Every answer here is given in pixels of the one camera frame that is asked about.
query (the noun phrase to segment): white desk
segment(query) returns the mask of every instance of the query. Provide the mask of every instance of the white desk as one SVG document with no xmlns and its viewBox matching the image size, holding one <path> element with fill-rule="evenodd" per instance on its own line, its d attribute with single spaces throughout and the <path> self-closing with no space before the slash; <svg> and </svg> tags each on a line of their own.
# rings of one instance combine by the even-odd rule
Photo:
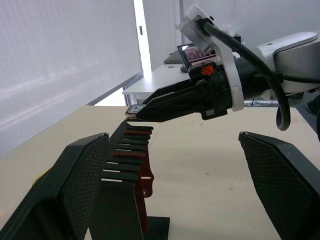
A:
<svg viewBox="0 0 320 240">
<path fill-rule="evenodd" d="M 125 110 L 84 106 L 0 159 L 0 228 L 66 145 L 97 133 L 112 134 Z M 154 127 L 149 154 L 155 179 L 153 195 L 145 199 L 147 213 L 170 217 L 169 240 L 280 239 L 255 192 L 239 132 L 290 142 L 318 169 L 320 149 L 317 135 L 295 108 L 287 131 L 277 129 L 276 111 L 247 107 L 208 121 L 191 114 L 139 123 Z"/>
<path fill-rule="evenodd" d="M 189 79 L 187 73 L 180 71 L 181 66 L 182 64 L 163 64 L 154 70 L 150 76 L 145 76 L 128 87 L 123 91 L 123 94 L 133 96 L 131 100 L 133 100 L 132 104 L 135 104 L 135 100 L 145 100 L 159 88 Z"/>
</svg>

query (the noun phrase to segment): black stand base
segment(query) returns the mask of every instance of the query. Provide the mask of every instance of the black stand base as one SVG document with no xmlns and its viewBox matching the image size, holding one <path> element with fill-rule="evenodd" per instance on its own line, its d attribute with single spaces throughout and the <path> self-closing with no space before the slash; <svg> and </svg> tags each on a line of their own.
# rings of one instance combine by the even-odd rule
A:
<svg viewBox="0 0 320 240">
<path fill-rule="evenodd" d="M 170 217 L 148 216 L 149 232 L 143 240 L 168 240 Z"/>
</svg>

